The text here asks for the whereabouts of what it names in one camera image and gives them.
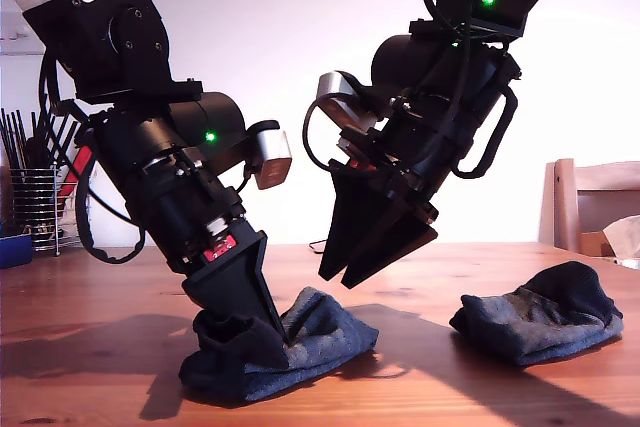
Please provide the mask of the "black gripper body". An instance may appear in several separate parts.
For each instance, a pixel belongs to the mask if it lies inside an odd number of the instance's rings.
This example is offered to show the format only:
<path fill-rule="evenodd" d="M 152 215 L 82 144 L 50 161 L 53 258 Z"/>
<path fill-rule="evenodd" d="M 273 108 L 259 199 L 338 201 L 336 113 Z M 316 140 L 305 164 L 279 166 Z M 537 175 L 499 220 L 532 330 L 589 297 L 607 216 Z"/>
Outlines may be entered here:
<path fill-rule="evenodd" d="M 342 149 L 350 163 L 334 160 L 332 174 L 355 176 L 391 200 L 411 205 L 430 202 L 449 173 L 469 152 L 473 137 L 494 107 L 492 100 L 467 102 L 439 134 L 444 112 L 437 101 L 415 110 L 410 104 L 392 113 L 382 130 L 371 112 L 349 114 L 357 100 L 330 100 L 328 116 L 341 128 Z"/>
<path fill-rule="evenodd" d="M 260 273 L 266 234 L 246 221 L 236 191 L 203 169 L 133 170 L 126 178 L 126 208 L 170 269 L 192 282 L 231 267 Z"/>

